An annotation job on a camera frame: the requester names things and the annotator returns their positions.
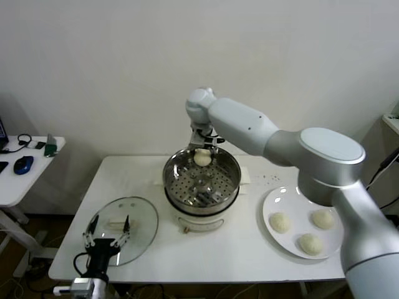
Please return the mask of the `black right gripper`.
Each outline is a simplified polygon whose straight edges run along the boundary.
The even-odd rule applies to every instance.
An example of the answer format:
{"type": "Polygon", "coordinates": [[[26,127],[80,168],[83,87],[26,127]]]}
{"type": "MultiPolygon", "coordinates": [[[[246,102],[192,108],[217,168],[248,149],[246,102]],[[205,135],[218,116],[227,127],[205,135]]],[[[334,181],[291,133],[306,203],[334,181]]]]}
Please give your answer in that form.
{"type": "Polygon", "coordinates": [[[218,135],[204,135],[201,130],[193,130],[188,150],[190,153],[196,148],[211,150],[211,154],[214,156],[218,154],[218,145],[221,143],[224,143],[224,138],[218,135]]]}

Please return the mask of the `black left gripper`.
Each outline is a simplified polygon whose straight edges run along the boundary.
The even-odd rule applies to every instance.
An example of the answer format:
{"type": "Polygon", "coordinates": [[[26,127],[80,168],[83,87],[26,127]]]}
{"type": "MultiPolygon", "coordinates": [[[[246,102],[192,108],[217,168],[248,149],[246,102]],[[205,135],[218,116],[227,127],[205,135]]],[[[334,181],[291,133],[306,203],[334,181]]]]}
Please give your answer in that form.
{"type": "Polygon", "coordinates": [[[110,259],[116,255],[116,247],[122,248],[130,238],[130,218],[126,216],[124,223],[114,224],[114,230],[120,235],[115,239],[95,239],[94,232],[99,216],[96,215],[82,234],[84,246],[89,256],[89,266],[84,277],[107,277],[110,259]]]}

